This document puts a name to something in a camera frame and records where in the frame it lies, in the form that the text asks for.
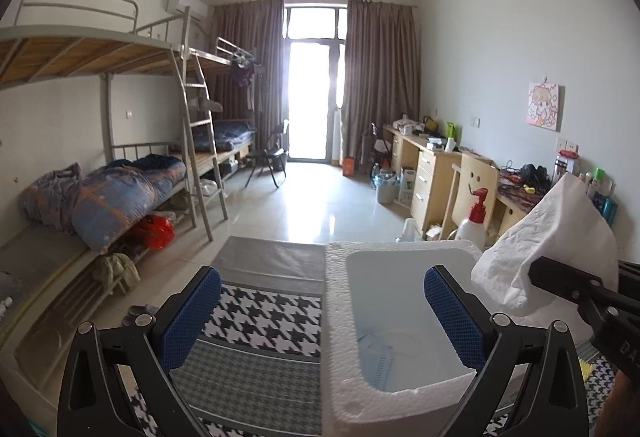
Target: black chair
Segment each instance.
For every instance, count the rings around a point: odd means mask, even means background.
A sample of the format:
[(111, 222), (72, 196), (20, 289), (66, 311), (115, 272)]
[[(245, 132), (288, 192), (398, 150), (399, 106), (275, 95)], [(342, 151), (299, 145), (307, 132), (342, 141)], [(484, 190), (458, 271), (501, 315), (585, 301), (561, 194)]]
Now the black chair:
[(245, 188), (249, 186), (249, 181), (251, 181), (251, 178), (254, 176), (258, 163), (260, 163), (260, 175), (262, 175), (264, 165), (267, 163), (269, 166), (269, 172), (271, 172), (271, 178), (273, 179), (273, 183), (276, 185), (276, 188), (279, 188), (280, 186), (278, 186), (276, 178), (273, 175), (272, 163), (275, 160), (280, 160), (284, 177), (285, 179), (287, 178), (287, 172), (285, 170), (287, 162), (284, 160), (284, 148), (282, 147), (282, 137), (287, 133), (287, 128), (289, 128), (289, 120), (284, 120), (271, 132), (269, 139), (267, 140), (267, 148), (263, 150), (254, 150), (247, 154), (246, 158), (254, 161), (254, 168), (251, 170), (249, 179), (246, 180), (246, 184), (244, 185)]
[[(369, 173), (369, 177), (373, 174), (373, 168), (378, 163), (380, 168), (382, 168), (383, 163), (386, 161), (389, 163), (389, 168), (391, 168), (391, 152), (389, 151), (389, 143), (385, 141), (385, 138), (380, 134), (380, 130), (375, 123), (371, 124), (371, 133), (373, 134), (373, 147), (371, 153), (373, 154), (373, 163), (371, 164), (371, 172)], [(384, 150), (380, 152), (380, 150), (376, 149), (376, 141), (382, 141), (384, 144)]]

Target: cartoon picture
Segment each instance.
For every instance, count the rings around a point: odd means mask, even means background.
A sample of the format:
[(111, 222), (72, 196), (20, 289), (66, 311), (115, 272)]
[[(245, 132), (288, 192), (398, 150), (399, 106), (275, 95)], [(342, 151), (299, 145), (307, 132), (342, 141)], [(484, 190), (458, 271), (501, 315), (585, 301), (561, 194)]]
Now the cartoon picture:
[(527, 123), (558, 130), (560, 91), (557, 84), (530, 83)]

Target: air conditioner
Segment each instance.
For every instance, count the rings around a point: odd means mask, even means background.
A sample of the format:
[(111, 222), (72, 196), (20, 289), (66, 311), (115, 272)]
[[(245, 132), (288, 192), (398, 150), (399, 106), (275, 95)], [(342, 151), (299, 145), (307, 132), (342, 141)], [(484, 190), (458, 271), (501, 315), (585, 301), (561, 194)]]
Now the air conditioner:
[(191, 8), (191, 16), (196, 20), (205, 21), (209, 14), (209, 7), (199, 0), (167, 0), (167, 13), (184, 13), (184, 10)]

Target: styrofoam box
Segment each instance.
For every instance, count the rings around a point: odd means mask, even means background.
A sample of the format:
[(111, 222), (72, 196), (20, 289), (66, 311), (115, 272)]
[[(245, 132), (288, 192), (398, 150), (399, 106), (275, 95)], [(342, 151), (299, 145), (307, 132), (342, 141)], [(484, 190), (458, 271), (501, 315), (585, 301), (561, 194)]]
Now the styrofoam box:
[[(322, 316), (322, 434), (428, 437), (453, 413), (475, 375), (458, 358), (424, 298), (424, 273), (444, 265), (467, 292), (480, 251), (468, 240), (332, 243), (326, 251)], [(478, 294), (490, 312), (499, 311)], [(394, 353), (386, 391), (363, 377), (358, 335), (409, 335), (412, 350)], [(516, 367), (508, 392), (521, 384)]]

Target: blue gripper pad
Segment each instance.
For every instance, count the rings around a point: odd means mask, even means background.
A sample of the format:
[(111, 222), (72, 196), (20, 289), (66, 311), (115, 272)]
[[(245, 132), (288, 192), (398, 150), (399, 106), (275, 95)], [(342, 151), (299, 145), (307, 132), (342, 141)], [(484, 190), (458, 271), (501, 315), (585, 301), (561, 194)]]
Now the blue gripper pad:
[(428, 269), (424, 275), (424, 296), (462, 364), (480, 372), (487, 358), (485, 334), (436, 267)]
[(181, 367), (204, 324), (220, 301), (220, 273), (203, 266), (178, 294), (171, 295), (156, 315), (151, 344), (160, 366)]

